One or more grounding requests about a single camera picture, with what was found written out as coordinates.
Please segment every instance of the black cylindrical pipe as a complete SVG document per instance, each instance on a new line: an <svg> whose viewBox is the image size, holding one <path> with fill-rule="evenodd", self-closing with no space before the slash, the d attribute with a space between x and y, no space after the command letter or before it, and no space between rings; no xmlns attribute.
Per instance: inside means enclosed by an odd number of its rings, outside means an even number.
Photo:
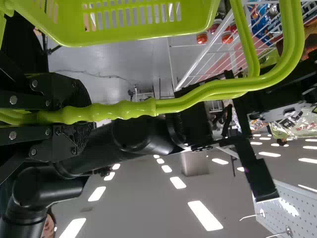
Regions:
<svg viewBox="0 0 317 238"><path fill-rule="evenodd" d="M59 163L72 175L80 175L143 155L168 155L172 142L165 120L143 116L116 120L92 131L84 151Z"/></svg>
<svg viewBox="0 0 317 238"><path fill-rule="evenodd" d="M63 180L53 167L23 170L15 181L0 238L41 238L48 207L81 195L87 178Z"/></svg>

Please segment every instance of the screw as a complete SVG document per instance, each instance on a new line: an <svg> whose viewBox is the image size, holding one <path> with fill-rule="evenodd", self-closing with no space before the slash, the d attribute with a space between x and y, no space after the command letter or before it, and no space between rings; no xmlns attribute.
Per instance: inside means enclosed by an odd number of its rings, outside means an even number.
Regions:
<svg viewBox="0 0 317 238"><path fill-rule="evenodd" d="M18 98L15 95L10 97L10 103L12 105L15 105L17 103L17 101L18 101Z"/></svg>
<svg viewBox="0 0 317 238"><path fill-rule="evenodd" d="M38 86L38 81L37 80L33 80L32 81L32 86L33 86L33 88L36 88Z"/></svg>
<svg viewBox="0 0 317 238"><path fill-rule="evenodd" d="M12 132L10 132L10 134L9 134L9 138L10 138L10 140L15 140L16 139L16 132L15 131L12 131Z"/></svg>
<svg viewBox="0 0 317 238"><path fill-rule="evenodd" d="M51 133L51 129L47 128L45 131L45 135L50 135L50 133Z"/></svg>
<svg viewBox="0 0 317 238"><path fill-rule="evenodd" d="M59 136L59 135L61 134L60 129L59 129L59 128L57 128L57 129L56 129L56 131L55 131L55 133L56 133L56 135L57 135L57 136Z"/></svg>
<svg viewBox="0 0 317 238"><path fill-rule="evenodd" d="M61 103L56 103L56 106L57 106L58 108L61 108Z"/></svg>
<svg viewBox="0 0 317 238"><path fill-rule="evenodd" d="M34 156L34 155L36 155L36 153L37 153L37 150L35 148L31 150L31 155Z"/></svg>

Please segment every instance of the red item on shelf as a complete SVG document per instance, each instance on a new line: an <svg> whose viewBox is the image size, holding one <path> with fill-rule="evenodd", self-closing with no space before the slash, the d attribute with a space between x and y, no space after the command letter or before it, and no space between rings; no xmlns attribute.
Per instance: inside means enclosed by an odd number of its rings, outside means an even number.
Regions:
<svg viewBox="0 0 317 238"><path fill-rule="evenodd" d="M221 23L222 19L215 19L213 21L213 25L207 31L209 31L213 35Z"/></svg>
<svg viewBox="0 0 317 238"><path fill-rule="evenodd" d="M238 28L235 22L230 24L230 31L232 34L238 34Z"/></svg>
<svg viewBox="0 0 317 238"><path fill-rule="evenodd" d="M203 32L203 33L200 33L200 34L197 35L197 43L199 45L205 44L205 43L207 43L207 41L208 41L207 32Z"/></svg>
<svg viewBox="0 0 317 238"><path fill-rule="evenodd" d="M233 36L231 36L230 26L222 34L222 43L231 44L233 42Z"/></svg>

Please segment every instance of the lime green handle bar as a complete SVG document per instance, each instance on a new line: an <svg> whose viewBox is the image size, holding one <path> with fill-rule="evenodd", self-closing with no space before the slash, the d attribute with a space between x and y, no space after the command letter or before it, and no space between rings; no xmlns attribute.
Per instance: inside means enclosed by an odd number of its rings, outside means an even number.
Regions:
<svg viewBox="0 0 317 238"><path fill-rule="evenodd" d="M67 106L56 112L39 111L21 114L0 110L0 120L13 124L73 124L77 121L130 119L142 115L157 116L185 110L201 101L233 99L248 91L270 87L286 78L299 62L305 43L300 0L280 0L284 47L280 62L268 73L259 76L260 65L250 29L240 0L230 0L243 50L249 67L248 78L217 80L206 83L186 95L166 100L148 99L144 102L122 101L114 105L92 104L85 108Z"/></svg>

